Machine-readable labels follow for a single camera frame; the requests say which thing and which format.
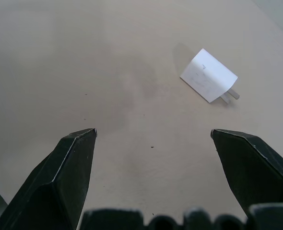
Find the beige table surface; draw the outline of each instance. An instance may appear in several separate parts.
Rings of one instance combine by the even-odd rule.
[[[207,103],[179,76],[205,48],[241,95]],[[70,132],[95,127],[85,208],[245,214],[213,128],[283,156],[283,32],[250,0],[0,0],[0,193],[13,198]]]

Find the metal prong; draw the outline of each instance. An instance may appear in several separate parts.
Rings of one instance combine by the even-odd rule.
[[[230,88],[227,92],[231,94],[231,96],[233,96],[236,100],[239,98],[239,94],[235,92],[233,89]]]
[[[224,93],[223,95],[220,96],[221,99],[224,100],[224,102],[226,102],[227,104],[230,103],[230,98],[228,97],[228,95],[226,93]]]

